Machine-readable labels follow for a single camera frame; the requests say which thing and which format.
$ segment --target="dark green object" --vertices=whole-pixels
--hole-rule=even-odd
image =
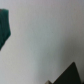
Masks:
[[[0,10],[0,50],[5,44],[6,40],[11,35],[10,25],[9,25],[9,10]]]
[[[75,62],[73,62],[53,84],[81,84]]]

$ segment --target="white surface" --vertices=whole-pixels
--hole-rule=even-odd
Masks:
[[[84,0],[1,0],[11,36],[0,52],[0,84],[45,84],[75,61],[84,80]]]

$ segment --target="dark green shape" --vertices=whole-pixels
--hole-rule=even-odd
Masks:
[[[9,10],[1,9],[0,11],[0,50],[5,44],[6,40],[11,35],[9,25]]]

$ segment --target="white wall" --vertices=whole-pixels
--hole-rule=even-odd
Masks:
[[[0,84],[44,84],[75,61],[84,80],[84,0],[1,0],[11,36],[0,52]]]

